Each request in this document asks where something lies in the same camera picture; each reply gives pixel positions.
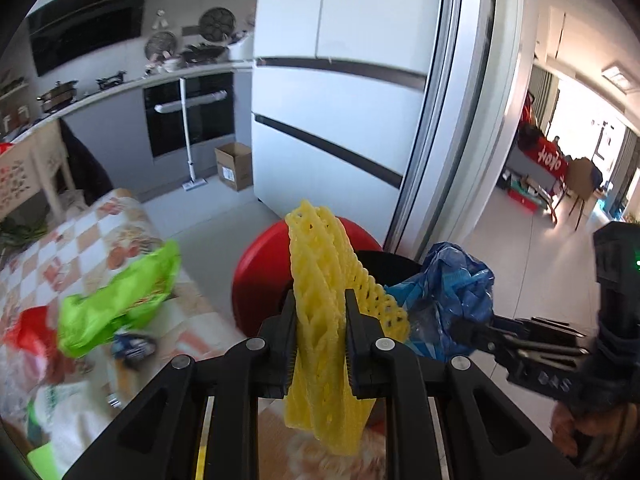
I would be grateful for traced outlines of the right hand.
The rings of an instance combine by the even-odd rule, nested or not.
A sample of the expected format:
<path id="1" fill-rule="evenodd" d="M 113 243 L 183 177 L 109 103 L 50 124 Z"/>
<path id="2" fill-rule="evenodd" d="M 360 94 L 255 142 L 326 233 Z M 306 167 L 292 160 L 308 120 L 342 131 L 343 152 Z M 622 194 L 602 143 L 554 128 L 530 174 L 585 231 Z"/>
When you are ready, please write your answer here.
<path id="1" fill-rule="evenodd" d="M 639 478 L 638 404 L 578 416 L 558 403 L 550 429 L 553 444 L 576 460 L 585 479 Z"/>

